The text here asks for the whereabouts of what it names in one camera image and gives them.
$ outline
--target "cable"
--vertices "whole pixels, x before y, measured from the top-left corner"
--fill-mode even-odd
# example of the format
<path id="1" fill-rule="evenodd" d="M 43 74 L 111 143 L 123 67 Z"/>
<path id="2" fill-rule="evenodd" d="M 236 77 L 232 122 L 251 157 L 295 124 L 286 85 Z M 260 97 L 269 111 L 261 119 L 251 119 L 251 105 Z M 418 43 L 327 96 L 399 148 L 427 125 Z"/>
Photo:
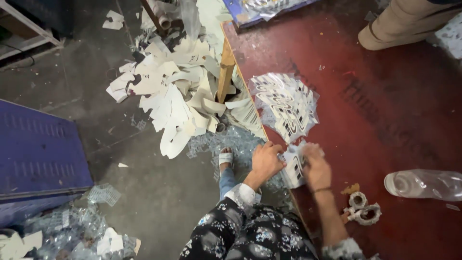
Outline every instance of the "cable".
<path id="1" fill-rule="evenodd" d="M 18 49 L 18 48 L 16 48 L 16 47 L 14 47 L 14 46 L 11 46 L 11 45 L 8 45 L 8 44 L 5 44 L 5 43 L 0 43 L 0 44 L 1 44 L 1 45 L 4 45 L 4 46 L 6 46 L 6 47 L 9 47 L 9 48 L 13 48 L 13 49 L 19 50 L 21 53 L 26 53 L 25 51 L 23 51 L 23 50 L 20 50 L 20 49 Z M 29 53 L 26 53 L 26 55 L 28 55 L 28 56 L 29 56 L 29 57 L 32 59 L 32 64 L 31 64 L 31 65 L 29 65 L 29 66 L 25 66 L 25 67 L 19 67 L 19 68 L 29 68 L 29 67 L 32 67 L 32 66 L 34 66 L 34 64 L 35 64 L 35 60 L 34 60 L 34 57 L 32 57 L 32 55 L 30 55 Z"/>

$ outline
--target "blue jeans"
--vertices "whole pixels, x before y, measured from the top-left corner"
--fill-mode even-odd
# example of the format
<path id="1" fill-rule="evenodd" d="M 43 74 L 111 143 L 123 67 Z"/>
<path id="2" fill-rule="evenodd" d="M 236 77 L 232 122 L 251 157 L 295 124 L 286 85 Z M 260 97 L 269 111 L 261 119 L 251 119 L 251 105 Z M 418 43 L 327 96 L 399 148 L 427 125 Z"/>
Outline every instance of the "blue jeans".
<path id="1" fill-rule="evenodd" d="M 220 175 L 220 201 L 225 198 L 225 194 L 237 185 L 234 172 L 231 168 L 226 168 Z"/>

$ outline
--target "sleeve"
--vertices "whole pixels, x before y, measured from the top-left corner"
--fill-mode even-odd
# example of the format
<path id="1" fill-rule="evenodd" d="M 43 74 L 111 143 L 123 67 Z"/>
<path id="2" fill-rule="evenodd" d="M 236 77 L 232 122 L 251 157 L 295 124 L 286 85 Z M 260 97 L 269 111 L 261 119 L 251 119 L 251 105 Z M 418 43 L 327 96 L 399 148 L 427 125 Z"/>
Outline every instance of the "sleeve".
<path id="1" fill-rule="evenodd" d="M 255 201 L 255 191 L 238 184 L 200 219 L 180 254 L 180 259 L 224 259 L 240 233 Z"/>
<path id="2" fill-rule="evenodd" d="M 359 248 L 356 241 L 349 237 L 340 241 L 338 244 L 323 247 L 322 258 L 325 260 L 365 260 L 363 251 Z"/>

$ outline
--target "hand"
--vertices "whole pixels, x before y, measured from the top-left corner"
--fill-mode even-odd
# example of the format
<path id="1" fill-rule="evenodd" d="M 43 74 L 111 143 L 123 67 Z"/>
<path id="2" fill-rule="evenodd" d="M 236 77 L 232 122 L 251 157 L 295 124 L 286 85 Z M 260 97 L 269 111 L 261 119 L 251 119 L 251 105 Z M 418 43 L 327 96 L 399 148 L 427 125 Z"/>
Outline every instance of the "hand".
<path id="1" fill-rule="evenodd" d="M 310 190 L 315 192 L 319 189 L 329 188 L 332 172 L 330 165 L 324 160 L 324 153 L 319 148 L 319 144 L 308 143 L 303 147 L 302 152 L 305 160 L 309 162 L 303 168 L 303 175 Z"/>
<path id="2" fill-rule="evenodd" d="M 287 166 L 278 158 L 278 154 L 283 152 L 282 146 L 274 145 L 272 141 L 266 142 L 263 146 L 257 145 L 252 155 L 252 171 L 243 183 L 257 191 L 269 178 Z"/>

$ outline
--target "person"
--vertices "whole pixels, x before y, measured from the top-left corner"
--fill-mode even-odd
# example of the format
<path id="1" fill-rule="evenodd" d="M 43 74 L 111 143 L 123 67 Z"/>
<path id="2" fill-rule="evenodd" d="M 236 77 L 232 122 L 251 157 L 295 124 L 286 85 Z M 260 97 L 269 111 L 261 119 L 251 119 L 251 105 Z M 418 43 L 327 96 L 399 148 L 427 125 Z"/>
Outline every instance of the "person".
<path id="1" fill-rule="evenodd" d="M 293 213 L 255 203 L 255 192 L 286 164 L 279 160 L 280 145 L 258 145 L 252 170 L 237 184 L 230 160 L 220 161 L 221 201 L 194 228 L 180 259 L 226 260 L 314 260 L 318 259 L 301 220 Z M 221 154 L 229 157 L 230 148 Z M 303 155 L 309 166 L 305 179 L 319 207 L 323 231 L 323 259 L 364 259 L 353 238 L 348 237 L 330 190 L 331 169 L 317 144 L 306 144 Z"/>
<path id="2" fill-rule="evenodd" d="M 425 40 L 462 11 L 462 0 L 391 0 L 388 7 L 358 34 L 368 50 Z"/>

